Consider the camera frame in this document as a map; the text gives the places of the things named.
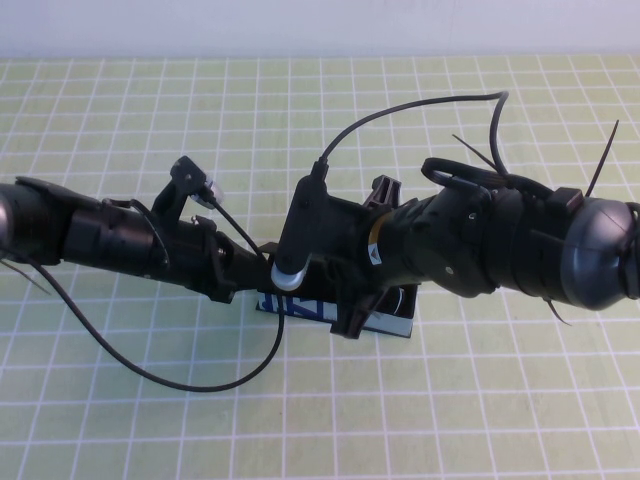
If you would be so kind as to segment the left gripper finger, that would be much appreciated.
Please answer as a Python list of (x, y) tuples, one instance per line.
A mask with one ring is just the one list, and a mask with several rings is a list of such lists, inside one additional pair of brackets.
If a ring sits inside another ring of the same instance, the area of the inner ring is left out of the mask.
[(245, 250), (239, 246), (232, 255), (233, 276), (269, 276), (271, 273), (270, 255), (273, 245), (266, 243), (258, 247), (258, 252)]
[(269, 267), (251, 267), (240, 269), (233, 274), (233, 282), (238, 291), (256, 290), (259, 292), (271, 291), (271, 276)]

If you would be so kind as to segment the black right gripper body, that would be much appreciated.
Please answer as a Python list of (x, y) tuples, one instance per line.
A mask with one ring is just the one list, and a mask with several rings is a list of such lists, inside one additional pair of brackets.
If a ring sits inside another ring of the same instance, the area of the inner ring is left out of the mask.
[(367, 211), (363, 204), (329, 196), (319, 235), (319, 261), (323, 264), (327, 290), (336, 301), (336, 288), (345, 282), (383, 291), (381, 301), (413, 301), (416, 282), (400, 263), (397, 236), (382, 236), (391, 228), (396, 210)]

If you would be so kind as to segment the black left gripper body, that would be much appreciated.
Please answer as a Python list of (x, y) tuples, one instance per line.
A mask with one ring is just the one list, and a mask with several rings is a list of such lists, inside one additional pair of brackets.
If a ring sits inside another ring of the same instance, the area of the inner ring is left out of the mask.
[(233, 259), (229, 238), (206, 217), (179, 221), (169, 233), (169, 261), (164, 281), (229, 304), (237, 290), (227, 270)]

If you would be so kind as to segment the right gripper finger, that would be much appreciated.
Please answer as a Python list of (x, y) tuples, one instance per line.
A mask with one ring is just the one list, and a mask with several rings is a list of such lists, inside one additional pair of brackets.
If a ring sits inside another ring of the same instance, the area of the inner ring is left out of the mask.
[(358, 339), (382, 298), (381, 289), (370, 290), (339, 282), (336, 288), (337, 318), (330, 327), (330, 333), (346, 339)]
[(372, 181), (371, 193), (363, 203), (367, 211), (389, 212), (396, 210), (400, 203), (401, 182), (386, 175)]

